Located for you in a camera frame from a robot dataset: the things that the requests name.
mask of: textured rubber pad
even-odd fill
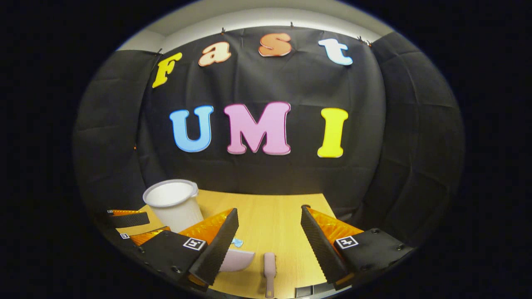
[[[132,227],[137,225],[145,225],[149,223],[148,214],[146,212],[109,216],[109,224],[114,228]]]
[[[312,247],[312,251],[318,259],[321,271],[328,283],[334,283],[349,274],[349,271],[338,256],[329,240],[323,234],[320,226],[314,220],[306,207],[301,207],[301,227]]]
[[[218,234],[209,244],[205,252],[199,256],[196,262],[190,267],[190,273],[208,285],[214,284],[214,279],[220,271],[227,250],[238,229],[238,212],[233,209],[220,227]]]

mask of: letter m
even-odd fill
[[[229,116],[231,127],[231,144],[227,147],[230,154],[240,155],[246,152],[242,144],[242,137],[253,153],[259,150],[262,139],[266,135],[266,144],[262,150],[269,155],[287,155],[290,146],[286,143],[286,115],[290,111],[290,104],[286,102],[269,103],[259,122],[255,122],[246,105],[234,104],[224,109]]]

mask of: white plastic cup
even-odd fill
[[[189,180],[166,180],[151,186],[142,195],[157,218],[173,232],[180,232],[203,221],[196,200],[198,186]]]

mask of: black fabric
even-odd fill
[[[138,210],[146,189],[135,151],[139,110],[158,54],[117,51],[87,86],[73,132],[73,159],[90,213]]]
[[[168,179],[169,176],[161,167],[159,157],[157,156],[155,148],[153,147],[153,141],[148,131],[146,113],[144,110],[141,110],[140,112],[137,143],[140,145],[137,147],[140,172],[146,187],[155,185],[158,182]]]
[[[292,51],[282,57],[262,57],[258,51],[260,39],[280,32],[290,35]],[[331,61],[325,48],[318,45],[326,38],[346,44],[348,50],[344,53],[353,64],[346,67]],[[220,41],[229,43],[231,57],[222,63],[199,66],[202,50]],[[359,205],[377,166],[385,118],[384,84],[368,46],[327,31],[257,27],[195,40],[165,53],[161,60],[176,53],[182,53],[182,58],[175,62],[166,83],[149,86],[144,99],[143,113],[155,152],[143,148],[144,141],[139,142],[139,151],[146,153],[147,163],[162,166],[147,166],[148,171],[156,172],[158,178],[188,179],[197,182],[199,188],[221,192],[324,193],[337,216]],[[291,153],[272,156],[262,149],[252,153],[248,148],[242,155],[229,154],[229,118],[223,109],[230,104],[245,104],[258,121],[265,106],[274,101],[291,105],[286,120]],[[193,111],[201,105],[214,107],[210,117],[212,140],[207,149],[187,153],[174,142],[169,115],[188,110],[188,137],[194,140],[200,132]],[[325,120],[321,110],[325,107],[349,113],[343,127],[344,154],[337,159],[317,155],[323,142]],[[145,179],[155,181],[148,176]]]
[[[386,89],[386,125],[378,168],[350,223],[419,246],[456,193],[462,118],[441,73],[407,39],[393,32],[372,50]]]

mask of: blue letter u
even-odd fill
[[[170,113],[173,124],[173,138],[181,150],[188,153],[201,152],[211,143],[210,115],[214,111],[212,106],[199,106],[194,109],[194,114],[199,118],[199,138],[190,140],[187,135],[187,110],[177,110]]]

